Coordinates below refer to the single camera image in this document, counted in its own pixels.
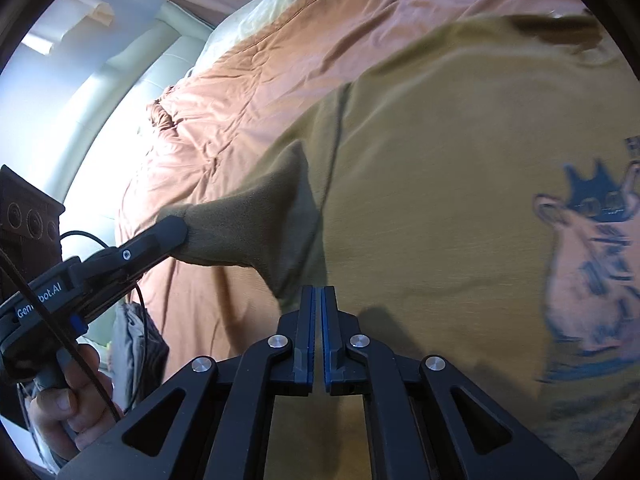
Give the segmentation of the person's left hand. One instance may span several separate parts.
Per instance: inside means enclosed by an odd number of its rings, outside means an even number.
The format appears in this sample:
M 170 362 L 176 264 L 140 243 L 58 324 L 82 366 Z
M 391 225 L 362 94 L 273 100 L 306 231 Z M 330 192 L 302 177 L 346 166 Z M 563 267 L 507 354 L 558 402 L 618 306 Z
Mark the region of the person's left hand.
M 43 442 L 62 460 L 72 460 L 115 424 L 96 386 L 71 359 L 63 368 L 67 387 L 40 391 L 28 414 Z

